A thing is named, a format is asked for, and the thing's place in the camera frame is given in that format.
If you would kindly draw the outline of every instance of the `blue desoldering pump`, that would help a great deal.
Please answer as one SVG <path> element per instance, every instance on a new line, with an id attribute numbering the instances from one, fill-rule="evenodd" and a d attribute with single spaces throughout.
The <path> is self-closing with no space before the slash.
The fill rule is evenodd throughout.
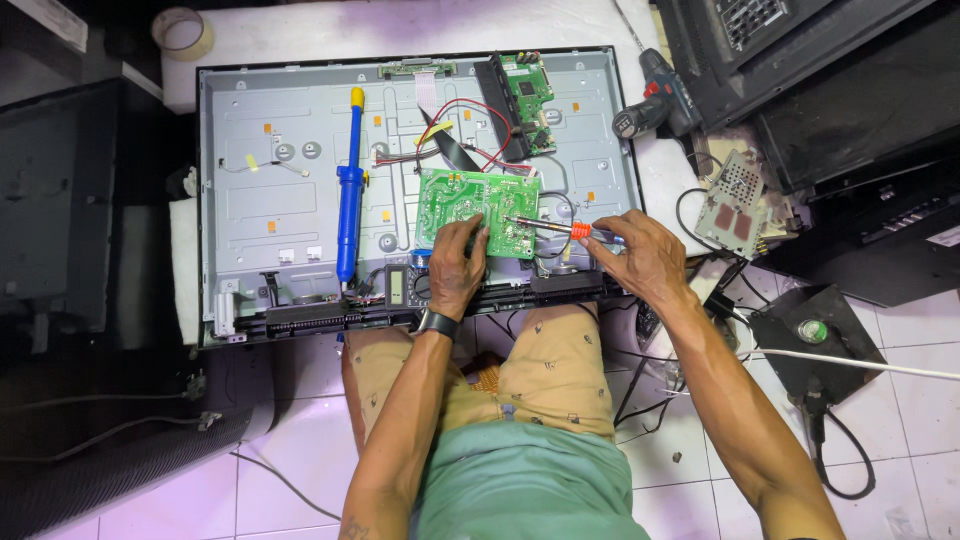
<path id="1" fill-rule="evenodd" d="M 360 237 L 360 195 L 369 178 L 360 168 L 360 115 L 363 113 L 363 88 L 350 91 L 350 108 L 353 113 L 350 126 L 350 162 L 337 166 L 340 177 L 340 227 L 337 232 L 337 279 L 341 292 L 353 279 L 357 262 L 357 243 Z"/>

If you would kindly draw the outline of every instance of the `green circuit board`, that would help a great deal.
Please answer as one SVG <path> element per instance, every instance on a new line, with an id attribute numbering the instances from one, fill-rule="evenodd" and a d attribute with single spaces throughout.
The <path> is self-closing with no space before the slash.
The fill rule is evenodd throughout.
<path id="1" fill-rule="evenodd" d="M 543 113 L 543 104 L 553 100 L 550 79 L 542 60 L 526 62 L 520 54 L 501 56 L 500 63 L 516 98 L 516 111 L 520 114 L 523 134 L 530 140 L 530 156 L 556 152 L 557 146 Z"/>
<path id="2" fill-rule="evenodd" d="M 490 226 L 487 255 L 533 258 L 535 232 L 507 216 L 537 218 L 540 179 L 536 177 L 424 169 L 420 174 L 417 247 L 433 249 L 440 227 L 484 214 Z"/>
<path id="3" fill-rule="evenodd" d="M 433 71 L 440 73 L 448 73 L 450 75 L 457 74 L 457 63 L 456 62 L 447 62 L 447 63 L 410 63 L 410 64 L 383 64 L 377 66 L 376 74 L 380 79 L 390 79 L 396 75 L 413 75 L 414 73 L 420 73 L 421 71 Z"/>

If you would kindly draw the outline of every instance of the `man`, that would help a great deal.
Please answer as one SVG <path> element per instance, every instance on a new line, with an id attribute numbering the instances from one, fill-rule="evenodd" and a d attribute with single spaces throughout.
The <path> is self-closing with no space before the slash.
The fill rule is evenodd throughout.
<path id="1" fill-rule="evenodd" d="M 454 321 L 483 280 L 489 229 L 464 256 L 481 219 L 440 229 L 430 259 L 430 309 Z M 704 428 L 765 538 L 844 538 L 809 458 L 686 285 L 684 245 L 639 210 L 594 226 L 626 239 L 619 256 L 581 243 L 663 321 Z M 351 333 L 344 381 L 366 441 L 340 537 L 646 540 L 631 517 L 630 467 L 612 443 L 594 309 L 532 310 L 495 396 L 469 389 L 438 331 Z"/>

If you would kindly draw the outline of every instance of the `multimeter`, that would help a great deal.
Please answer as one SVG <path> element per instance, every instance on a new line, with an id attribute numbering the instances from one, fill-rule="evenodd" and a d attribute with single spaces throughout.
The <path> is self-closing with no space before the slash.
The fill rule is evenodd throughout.
<path id="1" fill-rule="evenodd" d="M 430 304 L 430 275 L 409 264 L 383 267 L 386 309 L 419 309 Z"/>

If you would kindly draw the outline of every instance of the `cordless drill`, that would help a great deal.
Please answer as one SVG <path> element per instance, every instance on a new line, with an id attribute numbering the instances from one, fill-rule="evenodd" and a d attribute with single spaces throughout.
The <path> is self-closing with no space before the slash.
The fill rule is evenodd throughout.
<path id="1" fill-rule="evenodd" d="M 673 135 L 685 135 L 700 125 L 703 118 L 690 99 L 677 72 L 654 49 L 640 54 L 640 68 L 646 77 L 642 101 L 619 112 L 613 118 L 613 132 L 620 138 L 632 138 L 655 130 L 664 122 Z"/>

